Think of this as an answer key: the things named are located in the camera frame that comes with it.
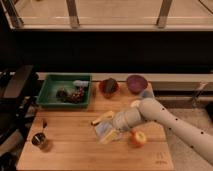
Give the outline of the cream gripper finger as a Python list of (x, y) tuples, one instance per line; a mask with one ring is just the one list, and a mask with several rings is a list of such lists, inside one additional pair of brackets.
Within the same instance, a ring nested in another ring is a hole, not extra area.
[(119, 132), (116, 130), (110, 130), (108, 133), (106, 133), (100, 140), (101, 143), (107, 144), (113, 140), (115, 140), (119, 135)]

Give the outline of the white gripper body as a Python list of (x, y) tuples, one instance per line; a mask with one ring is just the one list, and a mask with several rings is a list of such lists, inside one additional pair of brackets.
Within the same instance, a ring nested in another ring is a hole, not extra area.
[(136, 107), (120, 111), (112, 119), (113, 126), (121, 132), (129, 131), (142, 122), (142, 116)]

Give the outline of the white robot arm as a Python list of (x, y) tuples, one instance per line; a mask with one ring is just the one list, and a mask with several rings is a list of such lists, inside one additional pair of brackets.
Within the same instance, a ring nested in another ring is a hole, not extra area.
[(105, 120), (104, 134), (111, 130), (119, 133), (153, 121), (170, 129), (183, 142), (213, 166), (213, 136), (171, 114), (155, 98), (143, 98), (136, 107), (116, 113), (111, 119)]

